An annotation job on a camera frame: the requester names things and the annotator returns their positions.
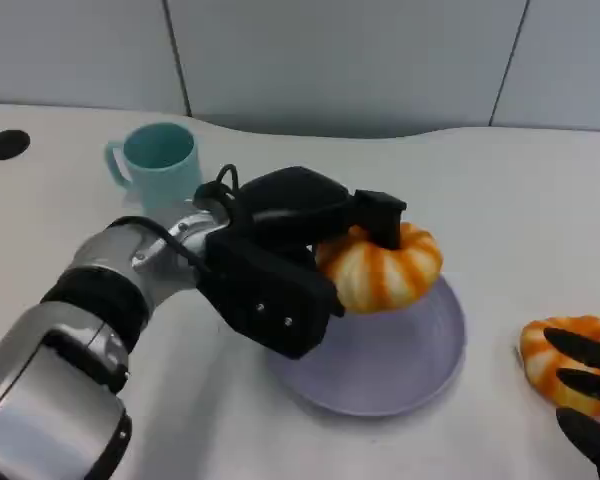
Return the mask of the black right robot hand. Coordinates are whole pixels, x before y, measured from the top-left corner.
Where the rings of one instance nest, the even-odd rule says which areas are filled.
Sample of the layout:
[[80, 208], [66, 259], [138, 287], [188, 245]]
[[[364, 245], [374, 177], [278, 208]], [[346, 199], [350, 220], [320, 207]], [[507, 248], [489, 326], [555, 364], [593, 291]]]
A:
[[[600, 341], [554, 327], [545, 328], [544, 336], [560, 353], [600, 370]], [[565, 386], [600, 400], [600, 373], [561, 367], [556, 374]], [[557, 408], [556, 419], [571, 444], [594, 464], [600, 478], [600, 422], [570, 407]]]

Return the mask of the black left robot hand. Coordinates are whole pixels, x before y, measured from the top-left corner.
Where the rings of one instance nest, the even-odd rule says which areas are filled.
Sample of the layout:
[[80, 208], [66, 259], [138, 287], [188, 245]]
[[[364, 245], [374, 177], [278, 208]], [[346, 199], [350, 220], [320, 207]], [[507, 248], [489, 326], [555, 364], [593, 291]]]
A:
[[239, 190], [238, 200], [252, 219], [256, 243], [291, 251], [346, 235], [359, 227], [372, 243], [400, 247], [400, 221], [407, 204], [384, 192], [351, 193], [333, 179], [293, 166], [258, 177]]

